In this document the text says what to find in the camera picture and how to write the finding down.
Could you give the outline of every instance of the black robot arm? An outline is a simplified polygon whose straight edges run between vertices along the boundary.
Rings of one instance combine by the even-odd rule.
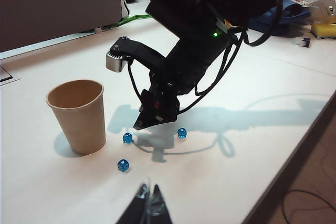
[[[239,8],[238,1],[151,0],[146,12],[179,38],[170,53],[164,57],[148,46],[125,36],[119,38],[110,48],[107,53],[107,67],[120,72],[127,63],[132,84],[141,101],[140,115],[134,124],[135,129],[176,121],[177,115],[195,105],[219,82],[234,60],[243,39],[248,42],[246,34],[248,20],[275,5],[277,15],[273,26],[281,16],[282,0],[248,0],[244,1],[248,3],[246,9]],[[227,29],[224,19],[240,28]],[[235,33],[240,31],[241,36],[238,39]],[[269,36],[270,34],[265,34],[256,44],[251,45],[261,44]],[[236,46],[235,51],[227,62],[233,45]],[[198,82],[223,51],[222,65],[215,81],[207,90],[198,92]],[[133,60],[137,60],[150,71],[151,85],[141,94],[137,91],[131,74],[130,66]],[[177,96],[188,94],[193,89],[199,98],[180,111]]]

